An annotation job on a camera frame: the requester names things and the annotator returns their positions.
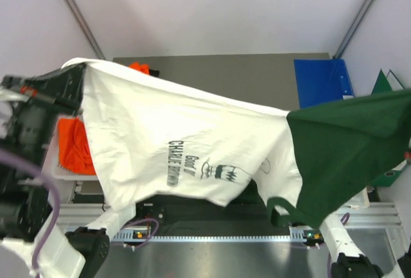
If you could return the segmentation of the white green raglan t-shirt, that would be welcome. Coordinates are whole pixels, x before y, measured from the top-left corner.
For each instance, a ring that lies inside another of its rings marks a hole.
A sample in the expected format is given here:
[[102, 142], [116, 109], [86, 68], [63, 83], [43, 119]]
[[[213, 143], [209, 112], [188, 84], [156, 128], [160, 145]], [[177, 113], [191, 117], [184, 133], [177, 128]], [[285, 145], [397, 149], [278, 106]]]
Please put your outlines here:
[[120, 210], [153, 195], [226, 206], [250, 182], [274, 223], [317, 228], [403, 161], [410, 91], [286, 111], [104, 60], [83, 64], [82, 119], [97, 178]]

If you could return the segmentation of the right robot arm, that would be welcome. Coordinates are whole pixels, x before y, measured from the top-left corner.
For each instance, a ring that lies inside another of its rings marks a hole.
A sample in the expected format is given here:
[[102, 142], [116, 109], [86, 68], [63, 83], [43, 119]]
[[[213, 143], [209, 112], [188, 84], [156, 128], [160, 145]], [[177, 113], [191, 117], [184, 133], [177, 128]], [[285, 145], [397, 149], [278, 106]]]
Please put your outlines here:
[[[329, 277], [410, 277], [410, 243], [392, 202], [348, 201], [331, 213], [319, 227], [329, 251]], [[371, 248], [385, 245], [393, 268], [383, 274], [370, 260]]]

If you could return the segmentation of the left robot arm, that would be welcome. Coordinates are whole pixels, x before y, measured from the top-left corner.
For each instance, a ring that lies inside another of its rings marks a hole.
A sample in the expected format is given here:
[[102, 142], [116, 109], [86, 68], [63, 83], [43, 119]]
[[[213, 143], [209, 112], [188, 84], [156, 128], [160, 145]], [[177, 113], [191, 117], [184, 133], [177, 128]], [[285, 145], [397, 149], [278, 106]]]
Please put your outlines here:
[[1, 245], [35, 277], [94, 277], [114, 236], [146, 215], [132, 202], [74, 231], [58, 227], [59, 191], [42, 167], [58, 118], [80, 113], [85, 72], [80, 63], [33, 78], [5, 76], [1, 82], [1, 100], [12, 110], [1, 138]]

